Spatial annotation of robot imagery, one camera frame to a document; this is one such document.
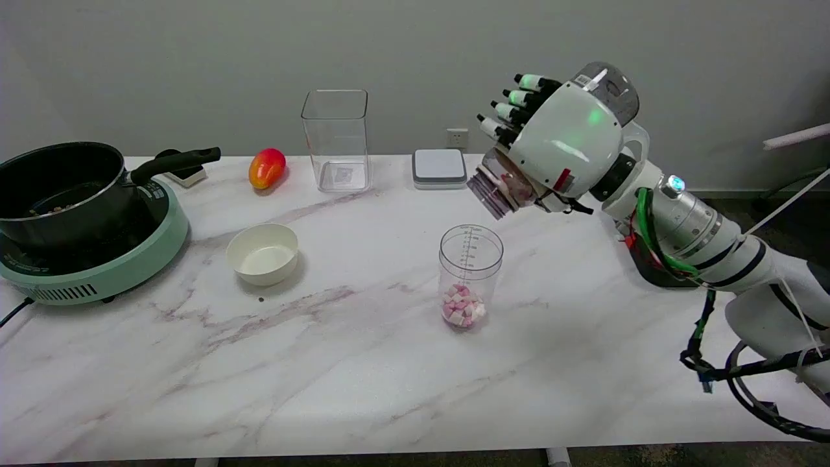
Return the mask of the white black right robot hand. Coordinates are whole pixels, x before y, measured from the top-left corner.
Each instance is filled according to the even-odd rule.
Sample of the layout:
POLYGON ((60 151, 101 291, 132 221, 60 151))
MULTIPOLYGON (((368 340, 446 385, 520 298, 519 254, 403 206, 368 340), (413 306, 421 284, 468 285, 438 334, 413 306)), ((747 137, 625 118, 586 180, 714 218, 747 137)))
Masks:
POLYGON ((496 219, 530 205, 590 215, 580 197, 609 199, 647 159, 639 95, 617 66, 587 63, 566 82, 532 73, 514 81, 490 103, 496 118, 477 116, 494 147, 466 183, 496 219))

